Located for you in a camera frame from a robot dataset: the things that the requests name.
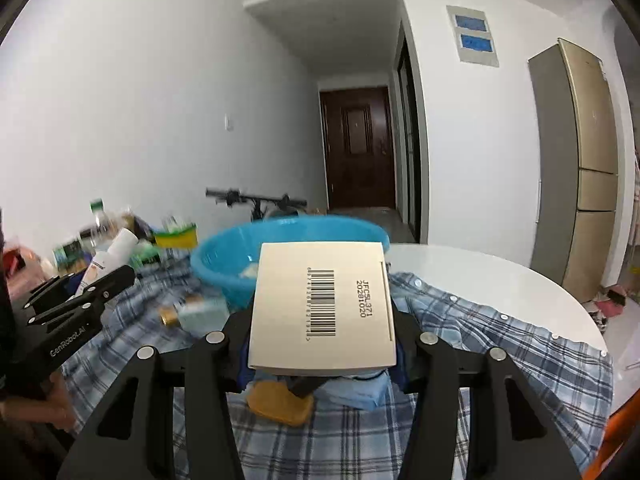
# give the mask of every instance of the white box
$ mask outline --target white box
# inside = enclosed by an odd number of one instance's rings
[[[341,376],[396,364],[379,242],[263,244],[249,341],[250,368]]]

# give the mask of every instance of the silver screw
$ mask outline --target silver screw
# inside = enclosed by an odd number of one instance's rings
[[[422,332],[420,334],[420,341],[425,345],[435,345],[438,342],[438,336],[433,332]]]
[[[209,332],[207,334],[207,343],[211,343],[212,345],[222,343],[225,340],[225,335],[222,332]]]
[[[494,346],[489,350],[489,355],[496,361],[504,361],[507,358],[507,352],[497,346]]]
[[[149,359],[154,354],[154,348],[152,346],[143,346],[136,355],[139,359]]]

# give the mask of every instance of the round table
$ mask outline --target round table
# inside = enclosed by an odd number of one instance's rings
[[[544,327],[598,350],[607,345],[595,323],[564,288],[527,267],[453,247],[391,244],[390,272],[412,272],[429,285]]]

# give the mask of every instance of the yellow sponge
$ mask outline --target yellow sponge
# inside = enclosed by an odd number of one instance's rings
[[[300,399],[287,389],[285,383],[260,381],[254,384],[246,402],[256,415],[288,426],[301,426],[311,415],[314,396],[308,395]]]

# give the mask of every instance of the blue plaid cloth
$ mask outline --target blue plaid cloth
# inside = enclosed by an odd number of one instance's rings
[[[153,345],[166,352],[194,341],[179,328],[164,327],[157,308],[189,294],[207,294],[207,287],[192,275],[187,261],[143,272],[134,286],[113,300],[114,311],[102,333],[63,367],[78,416],[77,431],[140,346]],[[513,318],[503,320],[493,308],[457,298],[412,274],[391,275],[390,285],[398,308],[413,313],[423,330],[437,333],[456,348],[474,352],[504,348],[552,413],[578,467],[586,468],[601,444],[609,416],[610,357],[585,343],[552,338],[544,328]],[[244,394],[228,394],[228,404],[247,479],[378,480],[398,476],[415,396],[406,396],[390,384],[385,402],[372,412],[318,401],[311,419],[300,428],[256,417],[248,410]],[[184,428],[184,391],[178,388],[174,394],[178,478],[188,477]],[[468,436],[469,394],[463,388],[452,478],[465,477]]]

